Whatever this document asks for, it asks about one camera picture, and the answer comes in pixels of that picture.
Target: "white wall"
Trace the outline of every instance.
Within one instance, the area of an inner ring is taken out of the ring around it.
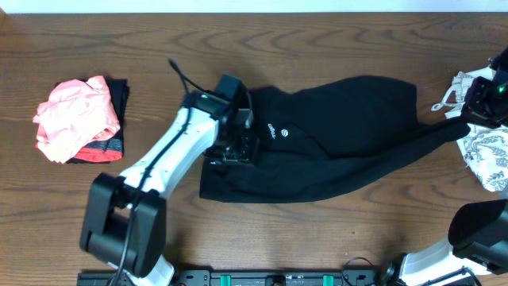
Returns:
[[[0,7],[8,14],[506,12],[508,0],[0,0]]]

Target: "wooden table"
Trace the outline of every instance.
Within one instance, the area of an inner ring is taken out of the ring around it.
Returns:
[[[78,247],[88,189],[117,175],[172,123],[183,89],[166,59],[213,88],[229,73],[285,91],[354,75],[418,85],[430,112],[458,71],[483,68],[506,46],[506,14],[124,14],[6,16],[0,33],[0,285],[72,285],[107,269]],[[55,164],[35,149],[32,117],[54,83],[128,79],[125,157]],[[455,143],[348,195],[316,203],[226,204],[200,199],[201,162],[168,203],[167,256],[216,269],[330,269],[373,263],[445,238],[465,203],[495,199]],[[506,276],[485,285],[508,284]]]

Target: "white patterned cloth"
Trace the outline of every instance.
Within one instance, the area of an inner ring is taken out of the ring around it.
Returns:
[[[459,72],[453,77],[452,86],[446,91],[443,100],[432,106],[432,110],[451,106],[453,108],[444,114],[446,118],[459,116],[473,79],[478,76],[492,79],[494,73],[489,67],[467,73]],[[452,93],[455,93],[456,102],[449,103],[447,101]],[[488,191],[502,191],[508,184],[508,128],[502,126],[489,129],[473,124],[469,124],[469,127],[471,132],[456,141],[464,160],[483,187]]]

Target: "black t-shirt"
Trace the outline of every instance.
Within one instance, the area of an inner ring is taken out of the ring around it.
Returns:
[[[200,196],[227,203],[297,203],[355,191],[469,133],[462,118],[418,122],[416,87],[361,76],[289,95],[251,91],[256,166],[205,160]]]

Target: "printed logo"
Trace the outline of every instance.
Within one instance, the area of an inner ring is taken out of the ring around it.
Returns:
[[[271,137],[275,139],[275,128],[270,123],[268,123],[268,128],[270,129]]]

